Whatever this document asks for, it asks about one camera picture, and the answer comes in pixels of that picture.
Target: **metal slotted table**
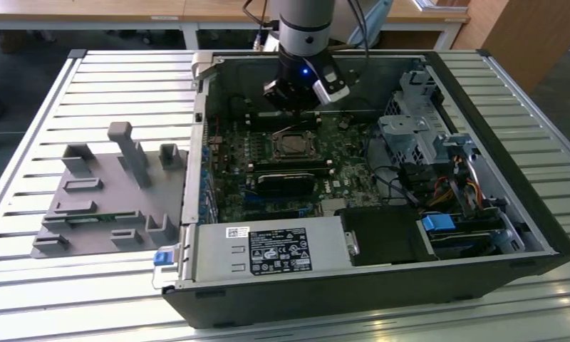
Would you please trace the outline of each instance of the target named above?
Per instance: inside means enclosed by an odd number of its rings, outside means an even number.
[[[570,235],[570,144],[490,57],[440,53]],[[116,152],[127,120],[147,151],[187,149],[191,51],[89,51],[69,58],[0,179],[0,341],[545,341],[570,338],[570,263],[482,299],[220,330],[189,327],[151,284],[153,252],[31,259],[67,143]],[[465,130],[452,105],[446,111]],[[173,273],[161,280],[175,279]]]

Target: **power supply label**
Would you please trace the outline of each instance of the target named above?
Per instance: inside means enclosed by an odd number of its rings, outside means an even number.
[[[306,228],[249,232],[249,259],[254,276],[312,271]]]

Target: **wooden desk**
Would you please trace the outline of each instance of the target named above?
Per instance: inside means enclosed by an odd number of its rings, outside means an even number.
[[[179,29],[185,2],[0,0],[0,29]]]
[[[198,49],[197,31],[201,29],[256,29],[257,25],[241,11],[241,0],[187,0],[184,10],[184,38],[189,49]],[[250,12],[260,17],[264,1],[250,3]],[[394,0],[384,31],[440,31],[437,49],[449,49],[460,27],[469,21],[465,13],[418,10],[413,0]]]

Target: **blue tab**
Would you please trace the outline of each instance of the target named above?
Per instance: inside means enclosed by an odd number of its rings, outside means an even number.
[[[456,229],[453,218],[448,214],[426,215],[422,219],[422,225],[428,232]]]
[[[167,266],[173,264],[173,252],[156,252],[155,266]]]

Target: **small green circuit board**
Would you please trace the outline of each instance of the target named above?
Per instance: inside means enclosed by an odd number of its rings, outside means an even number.
[[[245,125],[233,123],[220,137],[210,139],[220,222],[270,219],[274,213],[277,218],[285,212],[292,215],[288,218],[321,217],[325,213],[320,203],[329,199],[342,199],[346,207],[368,207],[381,203],[362,156],[366,125],[344,125],[345,118],[346,114],[340,113],[324,115],[317,130],[298,131],[292,127],[282,133],[277,131],[281,135],[312,139],[312,149],[306,149],[308,145],[301,145],[301,142],[285,145],[290,141],[284,138],[285,152],[312,150],[312,153],[304,153],[308,160],[332,160],[333,172],[317,176],[313,194],[301,198],[264,199],[253,191],[256,179],[262,173],[248,172],[249,164],[274,162],[274,132],[253,133]]]

